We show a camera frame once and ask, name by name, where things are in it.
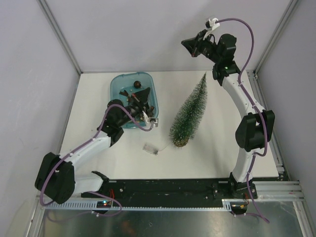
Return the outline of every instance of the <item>gray floor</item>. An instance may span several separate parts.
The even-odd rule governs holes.
[[[229,212],[124,211],[115,217],[85,214],[62,223],[45,216],[40,237],[300,237],[303,236],[291,202],[259,203],[270,220]],[[82,211],[49,211],[51,219],[66,219]],[[250,204],[248,212],[254,212]]]

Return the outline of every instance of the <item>white connector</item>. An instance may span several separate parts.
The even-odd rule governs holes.
[[[212,20],[209,18],[208,22],[206,22],[206,27],[207,27],[207,32],[205,33],[203,40],[205,40],[213,31],[215,31],[220,24],[216,23],[216,21],[218,21],[217,18],[213,18]]]

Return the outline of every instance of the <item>white table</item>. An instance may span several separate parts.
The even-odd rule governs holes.
[[[150,72],[158,99],[159,127],[150,132],[125,129],[115,145],[97,155],[78,173],[97,170],[111,179],[228,177],[238,156],[235,131],[241,118],[228,93],[213,80],[211,71],[207,72],[207,106],[195,138],[181,149],[169,145],[157,156],[143,151],[146,142],[160,149],[170,143],[168,135],[173,119],[204,73]],[[72,150],[95,134],[110,100],[111,80],[120,74],[81,75],[62,152]],[[252,92],[246,73],[242,79]],[[257,157],[253,176],[278,176],[270,148],[264,158]]]

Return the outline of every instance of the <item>green christmas tree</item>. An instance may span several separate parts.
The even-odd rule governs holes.
[[[176,147],[193,139],[203,117],[207,102],[206,73],[182,105],[170,128],[169,137]]]

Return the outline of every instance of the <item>light blue tray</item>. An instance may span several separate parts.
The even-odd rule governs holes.
[[[134,82],[138,80],[140,81],[142,88],[136,89],[134,87]],[[122,74],[117,77],[115,77],[111,81],[110,86],[110,94],[111,94],[111,100],[119,99],[123,102],[124,107],[128,105],[127,97],[120,95],[120,91],[126,90],[129,95],[134,92],[138,92],[140,90],[143,90],[147,87],[150,87],[150,93],[148,97],[148,104],[149,106],[154,106],[154,117],[158,117],[159,109],[158,109],[158,102],[156,97],[156,91],[154,87],[154,81],[151,75],[144,72],[138,72],[138,73],[131,73],[131,74]],[[141,121],[140,125],[142,127],[146,126],[145,122]],[[136,128],[137,126],[133,122],[128,122],[123,126],[123,128]]]

